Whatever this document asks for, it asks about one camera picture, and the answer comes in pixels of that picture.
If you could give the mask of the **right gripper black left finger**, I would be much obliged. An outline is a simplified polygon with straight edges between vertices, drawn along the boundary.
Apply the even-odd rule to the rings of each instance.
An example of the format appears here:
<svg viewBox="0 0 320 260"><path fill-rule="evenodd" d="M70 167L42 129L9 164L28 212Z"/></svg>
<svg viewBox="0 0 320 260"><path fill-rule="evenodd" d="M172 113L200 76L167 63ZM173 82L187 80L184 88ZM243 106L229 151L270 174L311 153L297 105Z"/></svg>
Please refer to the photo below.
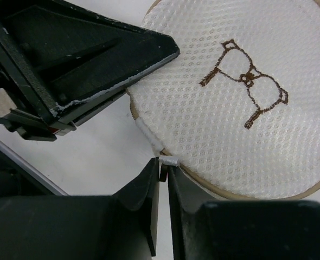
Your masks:
<svg viewBox="0 0 320 260"><path fill-rule="evenodd" d="M108 196L0 199L0 259L151 259L159 162Z"/></svg>

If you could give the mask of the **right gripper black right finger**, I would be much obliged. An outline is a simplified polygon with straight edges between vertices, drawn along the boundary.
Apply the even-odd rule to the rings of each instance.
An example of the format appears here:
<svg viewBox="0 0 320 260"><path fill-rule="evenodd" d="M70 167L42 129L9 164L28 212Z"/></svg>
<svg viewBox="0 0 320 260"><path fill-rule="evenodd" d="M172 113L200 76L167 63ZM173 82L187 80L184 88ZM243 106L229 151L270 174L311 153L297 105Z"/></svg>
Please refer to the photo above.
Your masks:
<svg viewBox="0 0 320 260"><path fill-rule="evenodd" d="M167 171L174 259L320 259L320 203L218 200Z"/></svg>

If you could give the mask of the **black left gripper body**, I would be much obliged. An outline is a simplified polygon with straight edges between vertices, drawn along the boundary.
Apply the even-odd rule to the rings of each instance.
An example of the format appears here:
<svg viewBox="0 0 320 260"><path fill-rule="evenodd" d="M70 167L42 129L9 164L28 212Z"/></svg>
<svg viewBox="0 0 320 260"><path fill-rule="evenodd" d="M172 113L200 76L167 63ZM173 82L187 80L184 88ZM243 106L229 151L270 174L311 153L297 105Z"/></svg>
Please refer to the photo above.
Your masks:
<svg viewBox="0 0 320 260"><path fill-rule="evenodd" d="M55 141L76 130L51 112L55 101L0 17L0 125L25 140Z"/></svg>

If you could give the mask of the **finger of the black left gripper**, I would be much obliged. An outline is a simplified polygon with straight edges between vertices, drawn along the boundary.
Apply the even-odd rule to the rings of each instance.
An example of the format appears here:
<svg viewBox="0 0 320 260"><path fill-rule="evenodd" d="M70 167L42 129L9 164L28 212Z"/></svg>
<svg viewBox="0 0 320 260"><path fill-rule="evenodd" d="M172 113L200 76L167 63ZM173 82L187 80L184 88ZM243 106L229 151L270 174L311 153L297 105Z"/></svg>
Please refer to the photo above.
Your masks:
<svg viewBox="0 0 320 260"><path fill-rule="evenodd" d="M51 123L80 122L180 53L168 35L66 1L0 1L0 22L38 79Z"/></svg>

